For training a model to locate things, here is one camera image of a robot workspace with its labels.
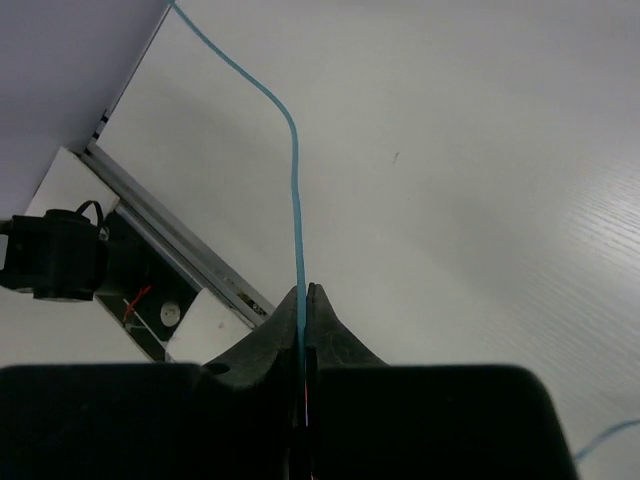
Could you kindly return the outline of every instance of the red cable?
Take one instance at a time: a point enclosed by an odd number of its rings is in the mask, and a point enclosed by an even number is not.
[[[133,302],[127,305],[127,308],[124,311],[124,317],[122,318],[122,323],[125,323],[127,321],[127,318],[129,317],[129,315],[133,313],[133,308],[138,304],[138,302],[140,302],[140,300],[142,300],[142,297],[144,297],[150,291],[151,291],[151,285],[148,285],[147,287],[140,289],[140,291],[138,292],[138,296],[134,298]]]

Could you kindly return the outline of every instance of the blue rope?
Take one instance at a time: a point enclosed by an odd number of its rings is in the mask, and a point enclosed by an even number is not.
[[[242,75],[251,85],[260,90],[273,104],[280,110],[291,132],[291,200],[293,203],[293,228],[295,240],[296,254],[296,276],[297,276],[297,328],[298,328],[298,371],[300,378],[305,379],[305,331],[307,328],[307,284],[304,271],[304,248],[302,241],[302,207],[300,206],[300,190],[298,188],[298,164],[299,164],[299,146],[298,146],[298,129],[293,117],[287,110],[287,107],[276,97],[271,90],[256,80],[249,72],[233,61],[226,53],[207,37],[200,30],[187,14],[180,8],[175,1],[165,0],[165,2],[176,12],[182,21],[191,29],[202,42],[209,47],[216,55],[224,60],[227,65]],[[301,388],[304,389],[304,381],[300,382]]]
[[[587,443],[586,446],[578,450],[578,453],[574,455],[574,459],[576,463],[582,462],[585,458],[587,458],[593,451],[602,445],[605,441],[609,440],[614,435],[626,430],[627,428],[640,426],[640,418],[635,420],[627,420],[625,422],[616,423],[606,428],[598,435],[596,435],[593,440]]]

